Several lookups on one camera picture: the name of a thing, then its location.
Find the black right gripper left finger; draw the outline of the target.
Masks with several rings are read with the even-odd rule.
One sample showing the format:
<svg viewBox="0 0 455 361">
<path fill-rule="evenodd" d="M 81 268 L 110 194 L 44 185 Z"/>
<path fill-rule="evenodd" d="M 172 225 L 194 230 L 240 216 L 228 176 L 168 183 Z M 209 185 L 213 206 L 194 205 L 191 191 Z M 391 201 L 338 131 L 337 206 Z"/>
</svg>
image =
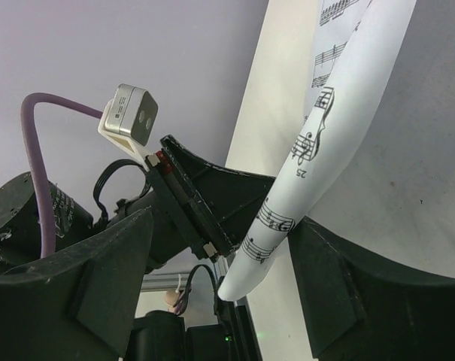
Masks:
<svg viewBox="0 0 455 361">
<path fill-rule="evenodd" d="M 0 275 L 0 360 L 125 356 L 153 234 L 140 210 Z"/>
</svg>

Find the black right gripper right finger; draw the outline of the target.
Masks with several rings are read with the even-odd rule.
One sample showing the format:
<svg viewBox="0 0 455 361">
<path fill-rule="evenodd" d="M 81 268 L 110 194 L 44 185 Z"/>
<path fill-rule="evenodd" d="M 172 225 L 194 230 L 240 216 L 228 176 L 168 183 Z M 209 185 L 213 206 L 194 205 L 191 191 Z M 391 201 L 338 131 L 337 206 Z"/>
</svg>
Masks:
<svg viewBox="0 0 455 361">
<path fill-rule="evenodd" d="M 290 255 L 319 360 L 455 360 L 455 278 L 356 245 L 304 218 Z"/>
</svg>

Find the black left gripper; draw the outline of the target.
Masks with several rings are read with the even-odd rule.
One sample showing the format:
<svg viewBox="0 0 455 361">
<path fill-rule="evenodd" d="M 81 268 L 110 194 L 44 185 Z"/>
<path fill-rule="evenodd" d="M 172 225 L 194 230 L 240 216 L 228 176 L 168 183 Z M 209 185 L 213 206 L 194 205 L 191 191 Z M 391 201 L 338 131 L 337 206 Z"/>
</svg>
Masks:
<svg viewBox="0 0 455 361">
<path fill-rule="evenodd" d="M 215 165 L 172 135 L 160 144 L 147 195 L 153 215 L 150 261 L 167 262 L 188 249 L 197 259 L 215 262 L 236 251 L 273 177 Z"/>
</svg>

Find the sheet music page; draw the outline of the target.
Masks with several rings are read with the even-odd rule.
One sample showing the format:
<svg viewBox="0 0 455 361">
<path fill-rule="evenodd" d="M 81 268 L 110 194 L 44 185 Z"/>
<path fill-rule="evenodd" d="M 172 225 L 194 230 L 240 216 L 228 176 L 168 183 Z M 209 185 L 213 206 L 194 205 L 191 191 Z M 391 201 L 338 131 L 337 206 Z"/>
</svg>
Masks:
<svg viewBox="0 0 455 361">
<path fill-rule="evenodd" d="M 217 294 L 236 301 L 268 273 L 275 251 L 346 169 L 373 121 L 415 3 L 324 1 L 304 124 Z"/>
</svg>

